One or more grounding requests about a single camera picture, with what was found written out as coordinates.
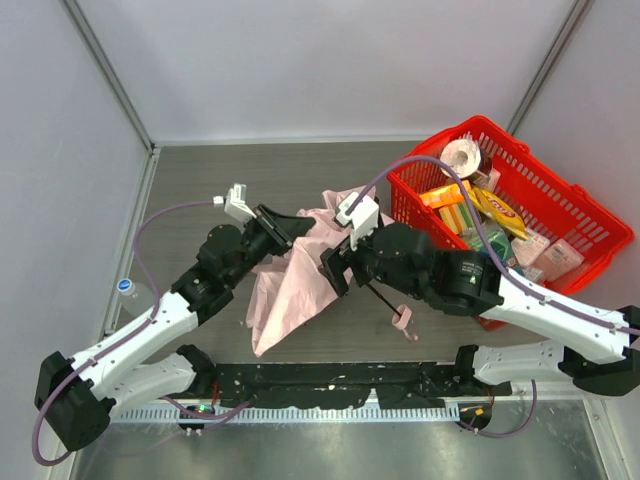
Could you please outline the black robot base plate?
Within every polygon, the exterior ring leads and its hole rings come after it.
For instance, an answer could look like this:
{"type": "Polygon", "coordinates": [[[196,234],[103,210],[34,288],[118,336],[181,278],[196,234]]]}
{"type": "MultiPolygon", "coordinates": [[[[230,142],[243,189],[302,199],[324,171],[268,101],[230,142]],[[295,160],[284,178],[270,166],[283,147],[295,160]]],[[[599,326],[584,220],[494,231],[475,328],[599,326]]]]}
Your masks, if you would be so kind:
{"type": "Polygon", "coordinates": [[[504,397],[503,382],[488,386],[435,362],[217,364],[210,388],[223,407],[359,409],[371,394],[382,409],[440,407],[446,398],[504,397]]]}

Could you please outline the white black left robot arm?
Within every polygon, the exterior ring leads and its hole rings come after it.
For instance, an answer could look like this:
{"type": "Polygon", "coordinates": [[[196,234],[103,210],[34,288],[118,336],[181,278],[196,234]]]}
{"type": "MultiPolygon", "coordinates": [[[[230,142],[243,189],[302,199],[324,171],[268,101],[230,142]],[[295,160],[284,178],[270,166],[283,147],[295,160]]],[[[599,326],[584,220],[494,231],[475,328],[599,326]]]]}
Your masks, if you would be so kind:
{"type": "Polygon", "coordinates": [[[167,395],[202,395],[209,389],[215,368],[193,345],[154,364],[146,360],[218,314],[254,267],[269,255],[288,253],[315,221],[259,205],[243,213],[242,223],[212,228],[195,264],[167,292],[156,292],[151,307],[125,327],[69,358],[54,352],[42,361],[31,437],[38,463],[49,463],[39,452],[43,425],[53,430],[67,452],[75,452],[129,410],[167,395]]]}

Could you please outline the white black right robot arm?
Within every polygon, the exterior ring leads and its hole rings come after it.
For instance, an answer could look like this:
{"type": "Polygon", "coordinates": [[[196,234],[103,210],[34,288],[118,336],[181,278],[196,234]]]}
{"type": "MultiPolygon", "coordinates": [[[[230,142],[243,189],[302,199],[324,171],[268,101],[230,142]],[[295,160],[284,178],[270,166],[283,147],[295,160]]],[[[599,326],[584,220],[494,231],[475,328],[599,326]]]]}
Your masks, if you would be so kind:
{"type": "Polygon", "coordinates": [[[639,310],[606,310],[528,281],[500,261],[473,250],[434,246],[429,235],[402,223],[345,238],[321,255],[320,270],[336,293],[349,290],[345,273],[365,286],[377,281],[447,315],[482,317],[540,335],[538,342],[459,349],[460,376],[485,385],[569,380],[588,393],[619,397],[639,385],[639,310]]]}

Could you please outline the pink and black umbrella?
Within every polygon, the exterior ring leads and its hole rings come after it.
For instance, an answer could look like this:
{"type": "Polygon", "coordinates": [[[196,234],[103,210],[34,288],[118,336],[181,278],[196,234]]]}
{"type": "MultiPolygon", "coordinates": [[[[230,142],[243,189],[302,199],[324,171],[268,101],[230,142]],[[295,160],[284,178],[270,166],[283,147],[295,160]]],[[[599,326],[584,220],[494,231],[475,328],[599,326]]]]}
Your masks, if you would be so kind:
{"type": "Polygon", "coordinates": [[[245,324],[251,329],[251,346],[256,357],[283,341],[297,328],[316,317],[338,295],[320,273],[320,256],[349,239],[349,228],[335,221],[336,207],[359,187],[322,193],[323,206],[301,209],[298,214],[315,221],[303,237],[295,240],[284,256],[253,269],[256,274],[245,324]]]}

